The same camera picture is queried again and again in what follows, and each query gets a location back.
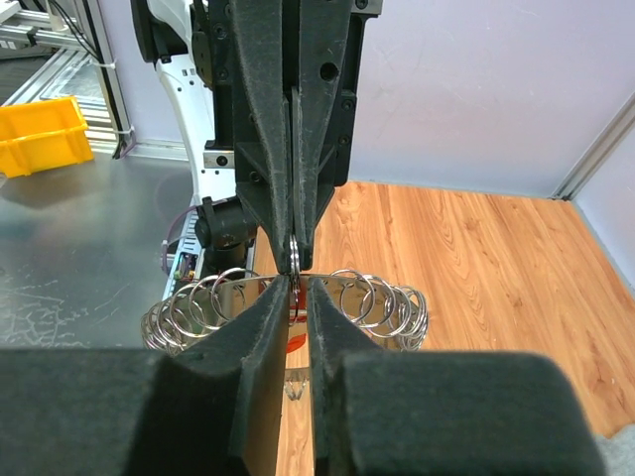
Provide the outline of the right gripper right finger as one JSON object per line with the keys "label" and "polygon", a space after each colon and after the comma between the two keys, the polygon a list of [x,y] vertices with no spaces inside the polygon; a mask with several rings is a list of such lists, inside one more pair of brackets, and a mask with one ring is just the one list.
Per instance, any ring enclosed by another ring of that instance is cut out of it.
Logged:
{"label": "right gripper right finger", "polygon": [[527,352],[385,349],[307,291],[318,475],[602,475],[570,380]]}

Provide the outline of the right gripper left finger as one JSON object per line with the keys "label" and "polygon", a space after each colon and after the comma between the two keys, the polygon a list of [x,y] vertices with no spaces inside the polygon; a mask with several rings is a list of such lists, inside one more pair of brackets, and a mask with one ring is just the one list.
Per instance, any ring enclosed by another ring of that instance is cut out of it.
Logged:
{"label": "right gripper left finger", "polygon": [[144,404],[145,349],[5,349],[5,475],[272,475],[281,409],[161,418]]}

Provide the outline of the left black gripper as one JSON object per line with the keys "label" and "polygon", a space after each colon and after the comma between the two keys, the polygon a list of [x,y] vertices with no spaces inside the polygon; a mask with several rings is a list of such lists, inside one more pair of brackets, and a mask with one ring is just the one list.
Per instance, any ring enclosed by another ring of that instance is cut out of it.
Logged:
{"label": "left black gripper", "polygon": [[365,23],[379,1],[195,1],[192,57],[214,107],[209,144],[234,154],[237,193],[291,271],[347,181]]}

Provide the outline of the red key tag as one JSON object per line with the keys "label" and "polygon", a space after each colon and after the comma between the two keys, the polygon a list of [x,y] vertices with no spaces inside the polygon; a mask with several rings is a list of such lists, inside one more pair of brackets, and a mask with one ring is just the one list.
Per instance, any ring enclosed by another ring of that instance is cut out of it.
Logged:
{"label": "red key tag", "polygon": [[288,354],[301,349],[308,340],[307,328],[307,286],[291,292],[289,333],[286,352]]}

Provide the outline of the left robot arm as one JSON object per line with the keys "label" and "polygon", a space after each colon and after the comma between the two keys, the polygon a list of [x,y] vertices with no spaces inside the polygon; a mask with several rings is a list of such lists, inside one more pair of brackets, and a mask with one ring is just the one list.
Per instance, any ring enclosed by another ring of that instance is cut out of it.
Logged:
{"label": "left robot arm", "polygon": [[135,1],[143,61],[176,112],[204,248],[264,230],[277,270],[314,264],[348,178],[365,25],[379,1]]}

